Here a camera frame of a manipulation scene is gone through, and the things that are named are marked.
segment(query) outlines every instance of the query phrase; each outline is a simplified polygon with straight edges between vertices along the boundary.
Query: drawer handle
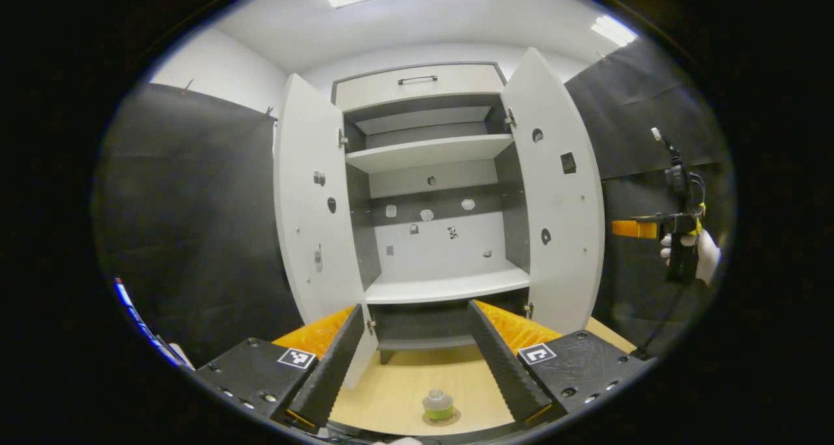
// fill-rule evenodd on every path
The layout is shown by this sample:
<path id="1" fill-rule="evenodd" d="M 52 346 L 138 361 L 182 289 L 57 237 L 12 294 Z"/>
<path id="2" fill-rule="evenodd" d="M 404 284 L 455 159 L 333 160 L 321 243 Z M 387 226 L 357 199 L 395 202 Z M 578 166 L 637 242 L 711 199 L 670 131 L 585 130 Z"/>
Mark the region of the drawer handle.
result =
<path id="1" fill-rule="evenodd" d="M 403 82 L 405 82 L 406 80 L 417 80 L 417 79 L 432 79 L 432 81 L 435 81 L 435 80 L 437 80 L 437 75 L 423 75 L 421 77 L 408 77 L 408 79 L 399 79 L 399 80 L 397 80 L 397 83 L 399 85 L 402 85 Z"/>

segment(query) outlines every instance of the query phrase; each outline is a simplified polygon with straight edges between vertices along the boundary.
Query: wooden floor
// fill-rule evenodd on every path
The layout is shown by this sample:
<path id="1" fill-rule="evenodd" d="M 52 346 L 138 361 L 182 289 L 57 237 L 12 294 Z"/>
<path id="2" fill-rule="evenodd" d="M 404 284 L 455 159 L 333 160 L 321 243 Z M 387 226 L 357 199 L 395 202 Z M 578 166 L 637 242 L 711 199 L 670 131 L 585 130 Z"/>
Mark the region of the wooden floor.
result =
<path id="1" fill-rule="evenodd" d="M 589 332 L 625 352 L 635 347 L 590 318 Z M 433 427 L 423 422 L 423 398 L 440 388 L 461 411 L 458 422 Z M 382 433 L 439 435 L 466 433 L 513 421 L 477 346 L 443 351 L 396 352 L 387 365 L 373 355 L 355 389 L 342 388 L 330 420 Z"/>

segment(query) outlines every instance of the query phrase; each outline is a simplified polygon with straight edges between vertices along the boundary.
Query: white cabinet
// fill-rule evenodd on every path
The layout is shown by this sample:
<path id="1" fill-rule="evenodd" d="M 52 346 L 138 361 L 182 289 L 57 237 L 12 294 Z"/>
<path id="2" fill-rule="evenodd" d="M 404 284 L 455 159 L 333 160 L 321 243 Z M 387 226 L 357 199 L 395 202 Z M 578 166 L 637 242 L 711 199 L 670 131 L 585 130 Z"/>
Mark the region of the white cabinet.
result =
<path id="1" fill-rule="evenodd" d="M 535 321 L 584 328 L 601 275 L 601 183 L 584 124 L 536 50 L 506 85 L 493 64 L 419 66 L 339 81 L 332 100 L 290 76 L 275 207 L 304 322 L 354 303 L 377 315 L 348 388 L 378 344 L 468 342 L 459 318 L 472 297 L 532 302 Z"/>

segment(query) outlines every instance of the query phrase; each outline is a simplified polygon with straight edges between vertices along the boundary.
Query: white wall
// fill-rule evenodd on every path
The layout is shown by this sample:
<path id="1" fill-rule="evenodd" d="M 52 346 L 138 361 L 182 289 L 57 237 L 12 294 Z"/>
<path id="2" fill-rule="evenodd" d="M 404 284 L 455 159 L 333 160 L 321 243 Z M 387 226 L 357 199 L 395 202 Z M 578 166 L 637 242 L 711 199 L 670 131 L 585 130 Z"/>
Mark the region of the white wall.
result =
<path id="1" fill-rule="evenodd" d="M 491 61 L 497 62 L 504 77 L 512 77 L 527 47 L 503 44 L 476 44 L 475 42 L 447 42 L 446 44 L 422 44 L 393 50 L 379 50 L 321 65 L 299 74 L 310 85 L 330 98 L 334 80 L 364 74 L 383 68 L 432 62 Z M 539 51 L 547 59 L 562 82 L 571 79 L 590 64 L 580 59 L 557 53 Z"/>
<path id="2" fill-rule="evenodd" d="M 278 117 L 287 74 L 217 29 L 205 29 L 163 61 L 151 83 L 232 101 Z"/>

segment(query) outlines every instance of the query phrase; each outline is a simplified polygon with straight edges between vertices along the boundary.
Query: white shelf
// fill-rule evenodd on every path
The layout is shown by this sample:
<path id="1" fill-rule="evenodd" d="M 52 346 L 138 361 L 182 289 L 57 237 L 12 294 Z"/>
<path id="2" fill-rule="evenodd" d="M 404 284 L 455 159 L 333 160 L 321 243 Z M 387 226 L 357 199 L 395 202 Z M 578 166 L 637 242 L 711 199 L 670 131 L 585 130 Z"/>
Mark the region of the white shelf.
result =
<path id="1" fill-rule="evenodd" d="M 425 281 L 398 281 L 383 272 L 366 290 L 372 304 L 442 302 L 530 287 L 530 275 L 506 259 L 496 259 L 488 272 Z"/>
<path id="2" fill-rule="evenodd" d="M 352 152 L 345 155 L 345 161 L 366 173 L 379 173 L 443 163 L 491 160 L 512 142 L 513 134 L 421 140 Z"/>

